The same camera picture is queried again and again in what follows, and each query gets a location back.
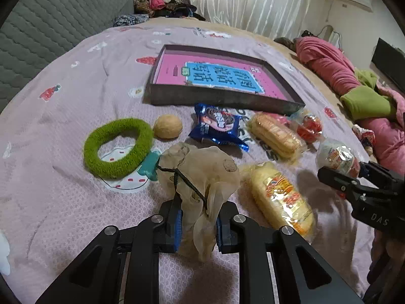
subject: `gray quilted headboard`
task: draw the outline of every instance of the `gray quilted headboard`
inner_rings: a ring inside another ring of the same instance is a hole
[[[0,112],[46,65],[133,12],[133,0],[19,0],[0,28]]]

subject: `television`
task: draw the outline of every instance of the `television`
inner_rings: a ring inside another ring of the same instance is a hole
[[[379,38],[371,61],[405,93],[405,55],[403,52]]]

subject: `green yarn ring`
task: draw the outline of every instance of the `green yarn ring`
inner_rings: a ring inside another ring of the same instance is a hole
[[[125,132],[137,133],[135,146],[122,159],[102,161],[98,157],[101,145]],[[153,130],[140,119],[118,119],[94,130],[84,143],[84,163],[90,172],[105,179],[120,179],[134,171],[152,147]]]

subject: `oreo package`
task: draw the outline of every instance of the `oreo package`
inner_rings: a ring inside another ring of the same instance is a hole
[[[215,106],[198,103],[194,107],[198,124],[189,136],[196,141],[204,138],[218,145],[236,145],[246,152],[249,146],[238,138],[240,116],[225,112]]]

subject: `yellow packaged bread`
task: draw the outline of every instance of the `yellow packaged bread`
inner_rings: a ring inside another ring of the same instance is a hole
[[[263,140],[285,159],[295,159],[306,150],[307,145],[294,131],[262,112],[250,120],[253,135]]]
[[[302,237],[312,235],[312,209],[271,162],[257,166],[250,181],[253,198],[274,229],[290,225]]]

